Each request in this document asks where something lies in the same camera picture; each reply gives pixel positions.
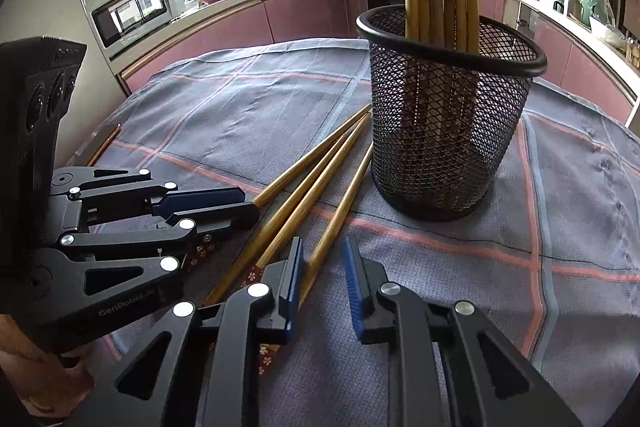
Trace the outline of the person's left hand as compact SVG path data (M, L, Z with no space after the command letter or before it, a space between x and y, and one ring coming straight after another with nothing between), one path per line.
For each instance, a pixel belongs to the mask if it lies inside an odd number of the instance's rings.
M6 314L1 315L1 369L29 413L40 417L67 417L94 387L84 360L66 369Z

